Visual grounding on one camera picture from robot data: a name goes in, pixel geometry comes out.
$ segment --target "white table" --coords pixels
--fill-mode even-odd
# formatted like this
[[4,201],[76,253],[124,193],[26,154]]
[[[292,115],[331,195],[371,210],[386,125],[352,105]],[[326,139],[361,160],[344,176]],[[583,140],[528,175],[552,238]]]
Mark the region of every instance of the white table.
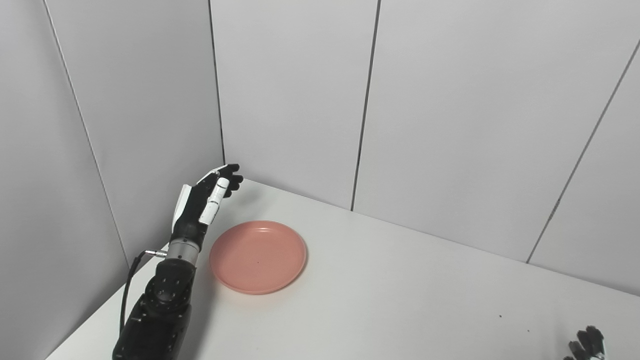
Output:
[[[213,241],[249,220],[286,224],[307,244],[305,270],[276,293],[234,292],[208,269]],[[158,261],[134,278],[128,309]],[[640,354],[640,297],[251,181],[209,228],[193,293],[179,360],[561,360],[591,324],[613,360]],[[110,360],[121,297],[48,360]]]

